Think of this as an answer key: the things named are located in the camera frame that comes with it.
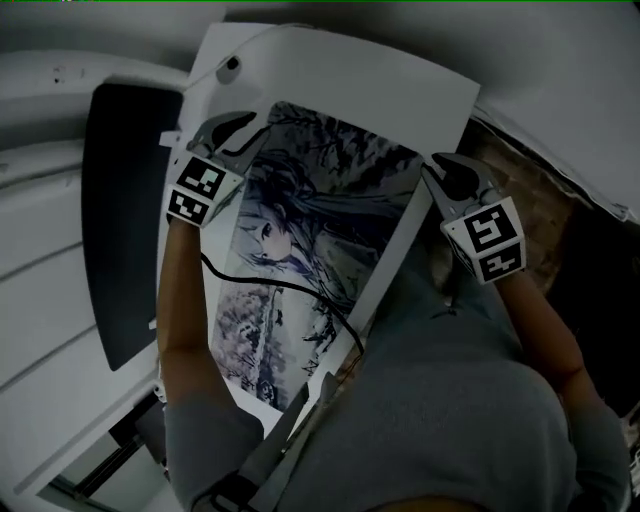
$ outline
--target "round black hole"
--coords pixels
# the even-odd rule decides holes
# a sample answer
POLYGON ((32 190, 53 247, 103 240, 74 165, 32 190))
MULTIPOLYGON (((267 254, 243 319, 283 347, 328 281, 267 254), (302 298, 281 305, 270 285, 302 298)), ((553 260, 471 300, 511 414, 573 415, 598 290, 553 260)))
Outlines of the round black hole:
POLYGON ((227 68, 228 69, 236 69, 239 65, 240 65, 240 61, 238 60, 237 57, 231 57, 227 61, 227 68))

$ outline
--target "white marker cube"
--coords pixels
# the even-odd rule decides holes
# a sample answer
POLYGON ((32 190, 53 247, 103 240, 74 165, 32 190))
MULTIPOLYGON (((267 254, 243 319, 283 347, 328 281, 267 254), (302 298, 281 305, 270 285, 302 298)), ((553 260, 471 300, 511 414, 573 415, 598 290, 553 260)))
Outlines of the white marker cube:
POLYGON ((173 162, 170 173, 178 179, 167 187, 164 211, 200 227, 211 221, 244 181, 233 171, 186 150, 173 162))
POLYGON ((442 225, 453 251, 481 284, 526 266, 524 231, 507 197, 442 225))

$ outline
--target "black and white square marker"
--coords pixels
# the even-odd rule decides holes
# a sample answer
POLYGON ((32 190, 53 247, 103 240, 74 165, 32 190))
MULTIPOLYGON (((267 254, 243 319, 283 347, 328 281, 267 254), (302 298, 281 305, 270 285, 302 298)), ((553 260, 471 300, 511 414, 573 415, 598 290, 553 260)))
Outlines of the black and white square marker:
POLYGON ((467 217, 464 224, 477 253, 518 236, 501 204, 467 217))
POLYGON ((209 210, 209 205, 173 189, 169 199, 169 212, 185 220, 202 225, 209 210))
POLYGON ((222 184, 224 175, 223 170, 192 156, 176 184, 213 200, 222 184))
POLYGON ((479 260, 482 277, 491 281, 522 266, 520 244, 510 245, 479 260))
POLYGON ((453 240, 453 238, 451 237, 448 237, 448 238, 449 238, 449 243, 451 244, 451 248, 453 249, 453 252, 456 254, 456 256, 458 256, 458 259, 462 262, 462 264, 467 268, 469 272, 475 275, 475 272, 473 270, 473 262, 471 261, 469 256, 467 256, 467 253, 462 250, 462 247, 460 247, 453 240))

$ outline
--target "gray strap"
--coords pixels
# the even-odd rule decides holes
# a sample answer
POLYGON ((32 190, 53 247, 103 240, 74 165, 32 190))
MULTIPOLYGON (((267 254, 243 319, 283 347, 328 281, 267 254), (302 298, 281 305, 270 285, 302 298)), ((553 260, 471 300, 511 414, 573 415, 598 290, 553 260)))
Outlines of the gray strap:
POLYGON ((238 470, 238 474, 258 487, 269 477, 282 455, 287 438, 293 430, 302 407, 309 399, 309 387, 305 383, 296 397, 284 411, 273 430, 264 441, 251 452, 247 460, 238 470))
POLYGON ((309 436, 315 430, 316 425, 327 410, 329 401, 338 389, 338 382, 331 373, 327 373, 322 381, 318 408, 313 412, 309 423, 304 427, 298 438, 278 467, 271 473, 267 481, 258 489, 255 496, 249 501, 249 506, 259 512, 271 512, 276 508, 284 490, 289 483, 291 474, 298 463, 302 449, 307 443, 309 436))

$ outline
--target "character's eye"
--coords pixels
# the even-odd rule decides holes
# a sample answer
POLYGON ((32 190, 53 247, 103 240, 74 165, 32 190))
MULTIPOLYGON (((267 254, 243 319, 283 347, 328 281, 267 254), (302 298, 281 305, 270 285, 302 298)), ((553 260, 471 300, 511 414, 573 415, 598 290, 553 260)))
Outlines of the character's eye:
POLYGON ((262 239, 269 238, 271 235, 271 223, 267 222, 262 228, 262 239))

